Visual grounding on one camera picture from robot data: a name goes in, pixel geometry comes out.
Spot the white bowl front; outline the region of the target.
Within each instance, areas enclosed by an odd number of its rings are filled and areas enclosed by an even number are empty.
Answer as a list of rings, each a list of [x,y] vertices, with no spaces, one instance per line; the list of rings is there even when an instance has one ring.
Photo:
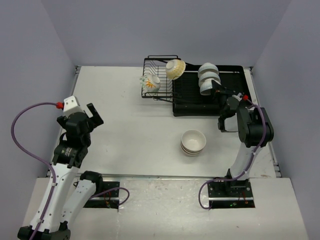
[[[202,96],[210,96],[211,91],[213,89],[213,86],[215,83],[215,80],[213,79],[206,79],[200,86],[199,92]]]

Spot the white bowl back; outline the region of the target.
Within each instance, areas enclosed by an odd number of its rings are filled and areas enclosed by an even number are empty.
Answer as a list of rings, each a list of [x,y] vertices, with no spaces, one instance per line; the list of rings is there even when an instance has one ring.
[[[202,74],[204,74],[206,72],[213,72],[213,73],[219,75],[218,67],[210,62],[206,62],[203,65],[201,65],[198,69],[197,75],[198,75],[198,77],[200,77]]]

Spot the beige floral bowl back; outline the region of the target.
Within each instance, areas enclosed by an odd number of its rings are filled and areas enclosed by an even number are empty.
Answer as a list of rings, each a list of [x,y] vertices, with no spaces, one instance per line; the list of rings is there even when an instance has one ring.
[[[204,149],[207,143],[205,135],[198,130],[190,129],[181,136],[181,142],[190,150]]]

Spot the beige floral bowl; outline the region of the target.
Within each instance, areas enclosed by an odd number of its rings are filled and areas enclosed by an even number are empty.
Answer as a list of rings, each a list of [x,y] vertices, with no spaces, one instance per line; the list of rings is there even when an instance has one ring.
[[[191,152],[191,153],[196,153],[196,152],[200,152],[200,151],[203,150],[203,148],[201,148],[201,149],[196,149],[196,150],[190,150],[190,149],[188,149],[187,147],[185,147],[182,142],[180,142],[180,147],[181,147],[181,149],[183,148],[183,149],[185,149],[186,151]]]
[[[199,152],[189,152],[189,151],[185,150],[184,148],[182,148],[181,150],[184,152],[184,154],[186,154],[187,156],[191,156],[191,157],[198,156],[201,153],[201,151],[199,151]]]
[[[190,150],[204,149],[207,143],[205,135],[198,130],[190,129],[181,136],[181,142]]]

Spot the beige floral bowl front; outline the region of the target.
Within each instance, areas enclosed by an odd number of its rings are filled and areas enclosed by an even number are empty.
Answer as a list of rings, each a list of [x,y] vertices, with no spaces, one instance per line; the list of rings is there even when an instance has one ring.
[[[189,152],[189,151],[185,150],[184,148],[182,148],[181,150],[184,152],[184,154],[186,154],[187,156],[191,156],[191,157],[198,156],[201,153],[201,151],[199,151],[199,152]]]

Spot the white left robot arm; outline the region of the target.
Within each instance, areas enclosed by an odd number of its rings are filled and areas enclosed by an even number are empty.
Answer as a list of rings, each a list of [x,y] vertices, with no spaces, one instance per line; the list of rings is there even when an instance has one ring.
[[[88,154],[91,132],[104,121],[91,103],[87,104],[92,114],[89,117],[75,96],[55,106],[63,110],[57,122],[65,133],[60,136],[52,162],[48,164],[51,176],[41,204],[30,224],[19,229],[17,237],[20,240],[70,239],[71,225],[80,210],[91,196],[97,197],[104,190],[101,174],[86,171],[81,175],[76,190],[68,196],[74,178]]]

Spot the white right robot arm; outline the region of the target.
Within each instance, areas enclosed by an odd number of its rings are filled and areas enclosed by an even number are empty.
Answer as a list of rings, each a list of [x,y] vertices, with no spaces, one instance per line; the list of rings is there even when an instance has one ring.
[[[224,178],[215,182],[223,183],[223,191],[233,197],[241,191],[240,183],[249,179],[252,165],[259,153],[274,138],[274,128],[265,108],[253,103],[241,92],[236,92],[212,80],[211,96],[218,102],[218,129],[225,133],[225,120],[236,116],[240,148],[233,165]]]

